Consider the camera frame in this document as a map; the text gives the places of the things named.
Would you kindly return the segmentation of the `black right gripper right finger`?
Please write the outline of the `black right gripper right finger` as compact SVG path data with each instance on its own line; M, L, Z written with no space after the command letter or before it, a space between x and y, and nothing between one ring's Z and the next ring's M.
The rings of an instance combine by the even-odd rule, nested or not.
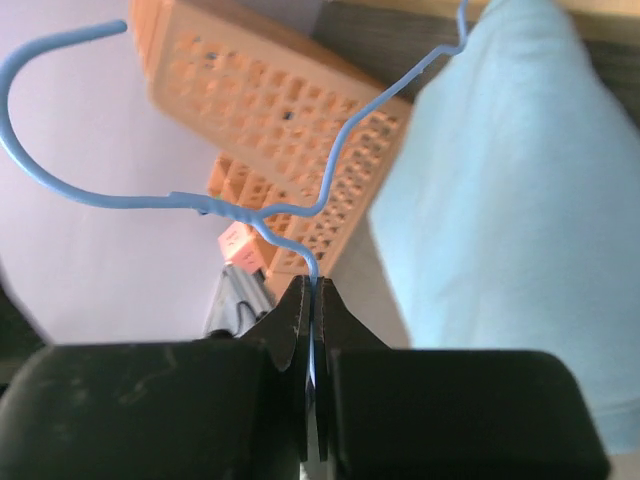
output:
M513 349L395 349L317 285L317 438L335 479L605 479L571 371Z

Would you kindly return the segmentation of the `light blue wire hanger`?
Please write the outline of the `light blue wire hanger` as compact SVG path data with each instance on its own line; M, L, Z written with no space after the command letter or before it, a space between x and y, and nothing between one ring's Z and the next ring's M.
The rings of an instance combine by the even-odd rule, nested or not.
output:
M9 93L19 71L34 58L53 50L100 40L124 33L127 24L122 20L91 25L67 32L55 33L29 41L14 50L1 64L1 145L11 159L31 178L49 190L78 203L92 207L114 210L134 209L190 209L202 215L215 214L223 218L239 221L254 227L269 244L290 250L304 258L311 285L317 287L320 276L318 261L311 250L302 243L279 236L270 230L265 219L277 214L290 214L310 218L322 212L329 200L330 187L334 178L339 156L349 135L366 117L404 89L413 79L438 57L453 57L460 54L467 43L468 29L466 14L469 3L462 1L456 11L458 43L440 44L414 65L399 80L384 90L360 111L352 115L339 130L328 154L326 167L315 203L309 207L288 203L252 210L233 205L224 200L195 193L171 192L166 196L112 196L86 191L70 185L42 168L25 150L16 136L9 115Z

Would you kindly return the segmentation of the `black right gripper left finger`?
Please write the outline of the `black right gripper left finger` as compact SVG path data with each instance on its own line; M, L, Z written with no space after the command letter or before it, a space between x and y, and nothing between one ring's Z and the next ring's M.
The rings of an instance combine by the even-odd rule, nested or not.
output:
M239 338L53 345L1 299L5 479L295 479L310 282Z

